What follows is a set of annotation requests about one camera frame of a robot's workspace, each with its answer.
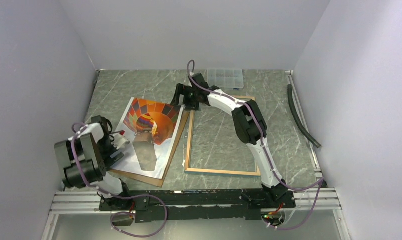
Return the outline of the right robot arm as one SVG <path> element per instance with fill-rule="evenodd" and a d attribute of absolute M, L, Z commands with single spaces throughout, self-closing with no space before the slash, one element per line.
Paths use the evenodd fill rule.
<path fill-rule="evenodd" d="M 186 111 L 199 110 L 200 104 L 217 108 L 230 115 L 239 140 L 247 145 L 259 167 L 264 202 L 271 208 L 282 203 L 288 187 L 276 168 L 267 139 L 267 124 L 255 100 L 239 100 L 218 88 L 209 86 L 200 73 L 190 74 L 191 85 L 178 83 L 171 105 L 179 106 L 180 98 Z"/>

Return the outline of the blue picture frame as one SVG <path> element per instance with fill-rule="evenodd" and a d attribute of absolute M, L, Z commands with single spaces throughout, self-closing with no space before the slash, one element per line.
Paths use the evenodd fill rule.
<path fill-rule="evenodd" d="M 221 170 L 221 169 L 207 169 L 191 167 L 191 156 L 194 136 L 196 111 L 191 110 L 188 115 L 188 136 L 185 150 L 185 159 L 182 164 L 186 174 L 199 174 L 199 175 L 212 175 L 221 177 L 259 177 L 261 175 L 257 163 L 254 163 L 254 171 L 241 171 L 241 170 Z"/>

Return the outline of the brown backing board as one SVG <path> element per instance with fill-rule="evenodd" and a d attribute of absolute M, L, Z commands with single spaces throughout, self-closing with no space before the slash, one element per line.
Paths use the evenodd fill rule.
<path fill-rule="evenodd" d="M 129 178 L 129 179 L 133 179 L 133 180 L 136 180 L 136 181 L 139 181 L 139 182 L 142 182 L 142 183 L 146 183 L 146 184 L 161 188 L 163 186 L 163 184 L 164 184 L 164 181 L 166 179 L 168 170 L 169 170 L 170 165 L 171 165 L 171 163 L 173 161 L 175 152 L 176 152 L 177 147 L 179 145 L 181 136 L 182 136 L 182 134 L 184 132 L 185 125 L 186 125 L 186 123 L 187 123 L 187 121 L 189 119 L 190 113 L 191 113 L 190 111 L 184 111 L 183 114 L 182 114 L 180 124 L 178 126 L 177 133 L 176 133 L 176 140 L 173 142 L 170 157 L 169 157 L 169 161 L 168 161 L 168 163 L 166 165 L 164 175 L 163 175 L 163 177 L 161 179 L 142 176 L 142 175 L 139 175 L 139 174 L 134 174 L 134 173 L 130 173 L 130 172 L 124 172 L 124 171 L 115 170 L 115 169 L 112 169 L 109 172 L 118 174 L 121 177 L 126 177 L 126 178 Z"/>

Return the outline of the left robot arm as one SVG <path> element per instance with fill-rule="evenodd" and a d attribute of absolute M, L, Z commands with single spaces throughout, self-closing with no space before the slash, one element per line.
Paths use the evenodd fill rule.
<path fill-rule="evenodd" d="M 113 177 L 109 170 L 124 157 L 114 146 L 113 127 L 110 120 L 98 115 L 89 123 L 72 126 L 73 136 L 54 145 L 62 183 L 66 188 L 93 188 L 119 210 L 132 204 L 127 185 Z"/>

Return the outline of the hot air balloon photo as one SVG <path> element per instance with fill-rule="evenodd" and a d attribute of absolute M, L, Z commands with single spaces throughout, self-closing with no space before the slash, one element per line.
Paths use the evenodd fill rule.
<path fill-rule="evenodd" d="M 130 144 L 120 149 L 124 157 L 112 170 L 161 179 L 183 112 L 181 105 L 131 98 L 116 128 L 116 132 L 125 131 Z"/>

